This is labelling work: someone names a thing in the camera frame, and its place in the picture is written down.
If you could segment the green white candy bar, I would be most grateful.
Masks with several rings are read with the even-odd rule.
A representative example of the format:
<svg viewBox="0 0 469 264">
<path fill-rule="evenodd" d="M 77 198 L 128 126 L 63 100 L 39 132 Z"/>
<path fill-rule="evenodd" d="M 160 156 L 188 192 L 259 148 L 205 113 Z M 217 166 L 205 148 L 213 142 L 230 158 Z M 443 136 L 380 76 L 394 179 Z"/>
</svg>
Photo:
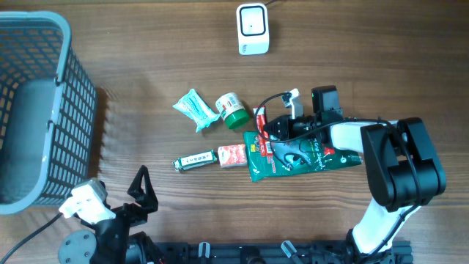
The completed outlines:
<svg viewBox="0 0 469 264">
<path fill-rule="evenodd" d="M 177 171 L 186 171 L 192 168 L 214 164 L 217 161 L 218 158 L 214 150 L 208 150 L 202 153 L 177 158 L 173 161 L 173 165 Z"/>
</svg>

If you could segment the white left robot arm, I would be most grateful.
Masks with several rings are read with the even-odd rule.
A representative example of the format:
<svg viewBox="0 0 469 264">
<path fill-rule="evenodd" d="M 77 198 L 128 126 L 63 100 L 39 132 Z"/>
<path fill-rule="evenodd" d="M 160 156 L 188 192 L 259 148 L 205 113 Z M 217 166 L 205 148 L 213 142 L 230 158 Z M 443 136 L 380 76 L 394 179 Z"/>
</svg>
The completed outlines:
<svg viewBox="0 0 469 264">
<path fill-rule="evenodd" d="M 145 232 L 131 235 L 132 227 L 145 224 L 158 210 L 149 171 L 141 166 L 130 184 L 134 203 L 111 208 L 105 184 L 96 178 L 75 186 L 59 208 L 67 219 L 81 220 L 85 230 L 68 235 L 59 247 L 60 263 L 164 263 L 163 252 Z"/>
</svg>

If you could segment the red Nescafe sachet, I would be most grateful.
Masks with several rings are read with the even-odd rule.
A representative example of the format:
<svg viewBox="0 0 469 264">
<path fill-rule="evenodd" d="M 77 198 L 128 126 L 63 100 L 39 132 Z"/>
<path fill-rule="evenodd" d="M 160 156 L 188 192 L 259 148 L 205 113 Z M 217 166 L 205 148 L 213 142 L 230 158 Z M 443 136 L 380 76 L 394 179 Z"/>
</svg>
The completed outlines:
<svg viewBox="0 0 469 264">
<path fill-rule="evenodd" d="M 254 113 L 257 114 L 256 116 L 256 126 L 257 129 L 262 133 L 265 138 L 269 138 L 269 134 L 264 131 L 264 125 L 266 124 L 266 117 L 265 117 L 265 107 L 257 107 L 253 108 Z M 272 158 L 273 151 L 271 147 L 270 141 L 265 140 L 261 136 L 257 136 L 257 141 L 259 142 L 259 149 L 262 157 Z"/>
</svg>

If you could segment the green 3M gloves packet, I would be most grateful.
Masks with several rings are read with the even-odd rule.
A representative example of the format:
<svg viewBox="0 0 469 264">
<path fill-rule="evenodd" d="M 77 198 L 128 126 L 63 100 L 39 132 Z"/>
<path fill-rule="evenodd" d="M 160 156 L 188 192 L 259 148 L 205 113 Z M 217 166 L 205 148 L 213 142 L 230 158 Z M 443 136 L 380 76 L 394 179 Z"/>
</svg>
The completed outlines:
<svg viewBox="0 0 469 264">
<path fill-rule="evenodd" d="M 273 155 L 261 154 L 260 139 L 255 131 L 243 134 L 250 178 L 253 182 L 268 177 L 287 177 L 314 172 L 325 172 L 357 166 L 360 155 L 352 150 L 337 150 L 323 146 L 316 139 L 272 143 Z"/>
</svg>

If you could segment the orange white small box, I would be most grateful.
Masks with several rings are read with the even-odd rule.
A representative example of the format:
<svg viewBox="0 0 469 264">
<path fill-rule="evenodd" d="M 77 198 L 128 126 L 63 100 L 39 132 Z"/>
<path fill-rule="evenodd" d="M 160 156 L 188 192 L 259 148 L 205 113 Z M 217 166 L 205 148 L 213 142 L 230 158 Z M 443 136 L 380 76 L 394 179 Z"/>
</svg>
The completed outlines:
<svg viewBox="0 0 469 264">
<path fill-rule="evenodd" d="M 222 168 L 245 166 L 248 163 L 245 144 L 220 146 L 217 154 Z"/>
</svg>

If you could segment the teal white packet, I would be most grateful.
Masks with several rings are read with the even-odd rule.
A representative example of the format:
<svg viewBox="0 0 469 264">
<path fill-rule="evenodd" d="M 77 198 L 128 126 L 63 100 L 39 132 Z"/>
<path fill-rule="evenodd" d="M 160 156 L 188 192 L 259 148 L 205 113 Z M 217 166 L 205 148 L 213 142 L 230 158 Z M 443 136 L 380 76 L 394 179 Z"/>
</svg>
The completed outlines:
<svg viewBox="0 0 469 264">
<path fill-rule="evenodd" d="M 220 114 L 216 114 L 200 97 L 195 89 L 182 96 L 172 106 L 196 123 L 196 132 L 208 128 L 213 122 L 218 121 Z"/>
</svg>

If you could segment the green cap white bottle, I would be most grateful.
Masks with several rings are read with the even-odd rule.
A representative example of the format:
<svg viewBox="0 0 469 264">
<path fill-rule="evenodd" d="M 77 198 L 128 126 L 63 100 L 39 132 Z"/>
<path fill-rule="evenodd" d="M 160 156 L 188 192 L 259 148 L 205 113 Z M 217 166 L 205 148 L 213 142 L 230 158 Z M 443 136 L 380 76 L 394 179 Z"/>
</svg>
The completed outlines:
<svg viewBox="0 0 469 264">
<path fill-rule="evenodd" d="M 243 103 L 234 92 L 220 96 L 215 102 L 215 107 L 230 130 L 238 129 L 250 120 Z"/>
</svg>

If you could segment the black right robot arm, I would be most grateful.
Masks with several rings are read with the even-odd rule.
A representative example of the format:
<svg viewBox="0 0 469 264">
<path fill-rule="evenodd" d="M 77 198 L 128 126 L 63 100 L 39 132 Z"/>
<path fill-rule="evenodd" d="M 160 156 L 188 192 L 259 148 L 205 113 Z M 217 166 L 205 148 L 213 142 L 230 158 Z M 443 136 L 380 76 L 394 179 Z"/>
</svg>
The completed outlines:
<svg viewBox="0 0 469 264">
<path fill-rule="evenodd" d="M 316 139 L 326 147 L 362 153 L 372 200 L 347 233 L 344 263 L 374 263 L 393 253 L 392 241 L 412 214 L 446 189 L 446 174 L 424 121 L 345 117 L 334 85 L 311 90 L 313 114 L 303 113 L 297 89 L 281 92 L 290 114 L 256 127 L 264 140 Z"/>
</svg>

